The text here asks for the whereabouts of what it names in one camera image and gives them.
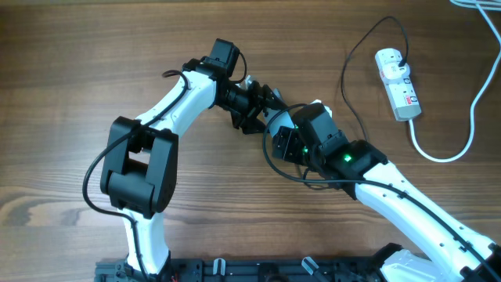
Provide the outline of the white charger plug adapter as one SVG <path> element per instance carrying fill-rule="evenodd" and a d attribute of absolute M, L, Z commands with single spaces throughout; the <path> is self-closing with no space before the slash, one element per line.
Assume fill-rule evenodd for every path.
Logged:
<path fill-rule="evenodd" d="M 380 70 L 380 76 L 386 83 L 396 83 L 409 75 L 409 65 L 400 66 L 398 62 L 386 63 Z"/>

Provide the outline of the white power strip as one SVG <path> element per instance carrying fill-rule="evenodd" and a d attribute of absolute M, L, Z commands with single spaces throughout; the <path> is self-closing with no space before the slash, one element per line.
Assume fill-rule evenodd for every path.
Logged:
<path fill-rule="evenodd" d="M 402 54 L 397 49 L 381 49 L 375 55 L 378 72 L 386 63 L 402 61 Z M 420 103 L 410 80 L 410 75 L 396 83 L 382 80 L 396 121 L 409 121 L 421 114 Z"/>

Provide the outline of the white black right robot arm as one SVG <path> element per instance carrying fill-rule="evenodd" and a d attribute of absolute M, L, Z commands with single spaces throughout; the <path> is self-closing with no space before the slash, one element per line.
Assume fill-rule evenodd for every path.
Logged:
<path fill-rule="evenodd" d="M 319 101 L 266 110 L 273 155 L 319 174 L 295 180 L 314 189 L 343 190 L 385 217 L 423 257 L 396 244 L 380 252 L 375 269 L 385 281 L 498 281 L 500 246 L 454 219 L 418 190 L 365 140 L 348 141 Z"/>

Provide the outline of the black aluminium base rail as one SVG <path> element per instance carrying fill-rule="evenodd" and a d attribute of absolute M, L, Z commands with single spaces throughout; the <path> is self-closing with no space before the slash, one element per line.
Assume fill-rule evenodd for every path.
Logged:
<path fill-rule="evenodd" d="M 266 282 L 266 281 L 374 281 L 383 282 L 370 257 L 318 259 L 232 260 L 167 258 L 157 265 L 144 262 L 149 281 Z"/>

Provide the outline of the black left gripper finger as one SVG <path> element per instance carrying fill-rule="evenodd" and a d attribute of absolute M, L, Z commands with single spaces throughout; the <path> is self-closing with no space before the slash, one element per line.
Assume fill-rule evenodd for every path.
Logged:
<path fill-rule="evenodd" d="M 244 135 L 263 133 L 265 124 L 255 117 L 246 118 L 239 115 L 232 116 L 232 126 L 241 129 Z"/>
<path fill-rule="evenodd" d="M 283 110 L 287 108 L 286 103 L 280 95 L 278 89 L 271 89 L 268 85 L 263 85 L 264 107 L 272 110 Z"/>

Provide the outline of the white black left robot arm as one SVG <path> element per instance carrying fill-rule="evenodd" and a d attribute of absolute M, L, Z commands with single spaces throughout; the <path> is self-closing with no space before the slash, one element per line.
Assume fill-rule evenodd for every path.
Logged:
<path fill-rule="evenodd" d="M 209 56 L 164 72 L 179 80 L 156 106 L 135 119 L 118 117 L 112 123 L 100 189 L 128 228 L 128 277 L 171 278 L 171 252 L 161 220 L 177 183 L 179 141 L 197 117 L 219 106 L 230 113 L 234 128 L 255 134 L 265 130 L 259 114 L 285 108 L 267 85 L 231 79 L 242 56 L 232 42 L 216 39 Z"/>

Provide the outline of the light blue Galaxy smartphone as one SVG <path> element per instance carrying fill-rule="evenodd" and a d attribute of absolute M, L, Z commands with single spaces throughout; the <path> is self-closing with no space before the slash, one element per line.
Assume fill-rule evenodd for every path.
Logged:
<path fill-rule="evenodd" d="M 263 117 L 265 119 L 265 124 L 267 125 L 268 122 L 279 112 L 279 110 L 272 110 L 269 108 L 266 108 L 266 110 L 267 113 L 263 114 Z M 294 123 L 292 122 L 288 112 L 282 113 L 273 121 L 272 125 L 269 127 L 269 133 L 271 137 L 274 137 L 282 126 L 287 128 L 294 128 Z"/>

